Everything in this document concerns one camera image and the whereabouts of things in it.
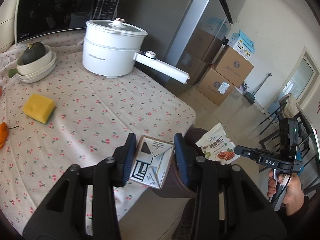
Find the right hand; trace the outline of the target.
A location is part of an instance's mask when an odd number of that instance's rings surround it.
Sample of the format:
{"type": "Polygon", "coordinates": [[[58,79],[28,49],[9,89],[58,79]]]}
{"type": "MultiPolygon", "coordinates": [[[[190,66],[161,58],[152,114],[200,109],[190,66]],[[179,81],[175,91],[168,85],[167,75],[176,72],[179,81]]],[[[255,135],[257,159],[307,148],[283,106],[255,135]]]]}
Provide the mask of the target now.
{"type": "MultiPolygon", "coordinates": [[[[273,170],[268,173],[268,191],[267,196],[272,197],[276,190],[276,180],[273,177],[273,170]]],[[[283,199],[288,216],[297,213],[304,204],[304,193],[301,182],[297,174],[293,173],[286,187],[286,193],[283,199]]]]}

